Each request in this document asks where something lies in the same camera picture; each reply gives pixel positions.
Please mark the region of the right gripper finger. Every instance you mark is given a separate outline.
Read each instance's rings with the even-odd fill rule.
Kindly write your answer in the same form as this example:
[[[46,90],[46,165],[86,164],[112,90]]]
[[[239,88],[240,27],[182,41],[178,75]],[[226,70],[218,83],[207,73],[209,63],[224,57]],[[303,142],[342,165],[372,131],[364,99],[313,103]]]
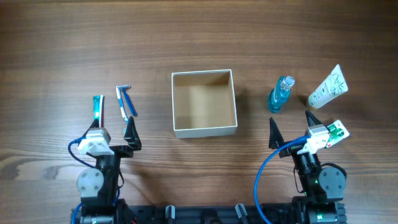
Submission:
[[[305,115],[309,127],[316,125],[323,125],[323,123],[319,119],[317,119],[311,111],[306,110]]]
[[[284,139],[273,117],[269,119],[269,122],[270,122],[269,148],[278,149],[284,145]]]

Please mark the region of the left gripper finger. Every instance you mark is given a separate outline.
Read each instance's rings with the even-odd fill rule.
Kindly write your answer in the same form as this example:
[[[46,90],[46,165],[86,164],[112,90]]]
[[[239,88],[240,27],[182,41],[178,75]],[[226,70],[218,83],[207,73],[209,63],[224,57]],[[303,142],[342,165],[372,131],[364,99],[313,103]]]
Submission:
[[[98,128],[100,126],[99,119],[94,119],[93,122],[91,123],[90,127],[86,130],[86,132],[82,135],[83,138],[86,137],[86,134],[88,131],[92,128]]]
[[[132,149],[142,149],[142,143],[137,133],[133,116],[130,116],[127,121],[124,140]]]

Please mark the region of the teal toothpaste tube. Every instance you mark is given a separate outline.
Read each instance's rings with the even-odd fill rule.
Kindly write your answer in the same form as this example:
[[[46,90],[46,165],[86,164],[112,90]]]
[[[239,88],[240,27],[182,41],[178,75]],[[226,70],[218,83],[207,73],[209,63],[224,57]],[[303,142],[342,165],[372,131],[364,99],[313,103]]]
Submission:
[[[103,119],[104,96],[98,95],[93,97],[93,117],[98,121],[98,127],[102,128],[104,125]]]

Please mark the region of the green soap box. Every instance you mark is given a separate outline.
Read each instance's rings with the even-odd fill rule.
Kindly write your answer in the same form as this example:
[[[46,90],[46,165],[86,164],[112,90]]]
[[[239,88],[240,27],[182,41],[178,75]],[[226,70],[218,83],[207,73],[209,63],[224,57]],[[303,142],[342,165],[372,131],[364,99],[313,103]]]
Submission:
[[[349,136],[348,130],[345,128],[340,120],[336,120],[333,123],[329,124],[327,126],[327,129],[330,132],[330,136],[325,146],[326,148],[334,146],[335,144],[339,143]]]

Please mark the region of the blue mouthwash bottle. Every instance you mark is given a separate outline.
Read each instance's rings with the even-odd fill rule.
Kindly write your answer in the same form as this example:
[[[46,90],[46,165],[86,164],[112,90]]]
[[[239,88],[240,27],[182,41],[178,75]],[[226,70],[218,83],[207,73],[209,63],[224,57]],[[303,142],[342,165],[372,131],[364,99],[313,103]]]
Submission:
[[[271,113],[277,113],[282,105],[287,102],[294,84],[295,80],[291,76],[281,76],[279,78],[268,99],[268,109]]]

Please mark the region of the white cream tube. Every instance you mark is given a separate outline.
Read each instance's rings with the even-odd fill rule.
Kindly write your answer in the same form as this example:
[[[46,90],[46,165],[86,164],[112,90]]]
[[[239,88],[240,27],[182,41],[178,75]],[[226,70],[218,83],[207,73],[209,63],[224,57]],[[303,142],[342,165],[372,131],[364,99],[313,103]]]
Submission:
[[[346,93],[348,86],[341,71],[340,65],[331,71],[317,89],[308,97],[308,105],[319,109],[336,97]]]

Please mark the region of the blue disposable razor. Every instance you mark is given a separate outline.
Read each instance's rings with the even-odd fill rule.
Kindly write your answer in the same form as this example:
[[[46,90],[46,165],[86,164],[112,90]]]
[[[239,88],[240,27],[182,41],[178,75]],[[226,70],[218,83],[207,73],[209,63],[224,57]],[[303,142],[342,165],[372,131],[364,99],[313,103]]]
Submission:
[[[119,89],[119,91],[121,91],[123,93],[123,95],[125,97],[125,100],[126,100],[126,103],[127,103],[128,107],[129,107],[132,115],[133,116],[138,116],[137,111],[136,111],[136,109],[135,109],[135,107],[134,107],[134,105],[133,105],[133,103],[131,101],[131,98],[126,92],[127,89],[129,89],[130,87],[131,87],[130,85],[121,85],[121,86],[118,86],[118,89]]]

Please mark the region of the blue white toothbrush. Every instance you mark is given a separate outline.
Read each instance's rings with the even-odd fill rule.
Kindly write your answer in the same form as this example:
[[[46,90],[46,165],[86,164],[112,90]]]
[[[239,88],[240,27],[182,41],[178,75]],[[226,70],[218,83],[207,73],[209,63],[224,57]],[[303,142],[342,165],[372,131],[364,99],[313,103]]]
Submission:
[[[120,110],[121,110],[121,115],[123,117],[123,119],[125,120],[125,122],[128,122],[128,118],[124,109],[124,103],[123,103],[123,99],[121,96],[121,92],[125,89],[127,89],[129,87],[129,85],[121,85],[121,86],[116,86],[116,96],[117,99],[119,101],[119,105],[120,105]]]

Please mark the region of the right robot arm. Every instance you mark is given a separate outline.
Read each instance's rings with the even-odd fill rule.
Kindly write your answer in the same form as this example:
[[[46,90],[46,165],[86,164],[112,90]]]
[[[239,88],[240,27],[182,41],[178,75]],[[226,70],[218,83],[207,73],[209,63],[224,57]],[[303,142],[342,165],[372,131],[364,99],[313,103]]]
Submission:
[[[317,156],[317,151],[328,145],[331,131],[310,111],[305,115],[308,138],[298,143],[285,141],[274,119],[270,119],[269,148],[284,147],[279,157],[292,158],[294,176],[298,176],[302,190],[290,203],[262,204],[262,213],[271,223],[347,223],[341,202],[347,173],[334,163],[322,164]]]

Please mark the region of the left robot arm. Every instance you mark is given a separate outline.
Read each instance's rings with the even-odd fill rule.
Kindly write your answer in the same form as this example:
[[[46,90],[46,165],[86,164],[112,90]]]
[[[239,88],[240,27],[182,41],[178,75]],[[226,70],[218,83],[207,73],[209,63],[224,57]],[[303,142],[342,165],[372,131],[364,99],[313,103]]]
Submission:
[[[123,179],[120,169],[121,159],[134,156],[134,151],[142,149],[142,143],[136,130],[134,118],[127,119],[124,132],[126,145],[110,146],[111,137],[108,131],[94,119],[90,128],[82,137],[71,141],[83,154],[96,159],[95,165],[90,165],[72,157],[88,168],[79,174],[76,186],[81,202],[72,213],[71,223],[137,223],[138,219],[124,199],[120,197]]]

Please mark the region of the white open cardboard box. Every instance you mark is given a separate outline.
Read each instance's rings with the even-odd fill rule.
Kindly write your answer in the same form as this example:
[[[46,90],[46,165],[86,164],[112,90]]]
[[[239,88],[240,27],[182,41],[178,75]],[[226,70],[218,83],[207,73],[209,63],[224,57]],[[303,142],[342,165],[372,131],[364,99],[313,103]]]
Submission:
[[[176,138],[235,133],[238,119],[232,70],[174,72],[171,81]]]

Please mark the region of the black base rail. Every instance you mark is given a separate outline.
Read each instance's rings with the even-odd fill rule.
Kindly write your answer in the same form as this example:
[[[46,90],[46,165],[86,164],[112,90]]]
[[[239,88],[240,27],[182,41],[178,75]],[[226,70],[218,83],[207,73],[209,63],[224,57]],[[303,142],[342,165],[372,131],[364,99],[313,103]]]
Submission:
[[[290,203],[262,204],[261,210],[271,223],[334,223],[347,224],[345,205],[303,207]],[[71,223],[264,223],[255,206],[241,203],[225,207],[130,206],[121,212],[100,214],[85,208],[71,213]]]

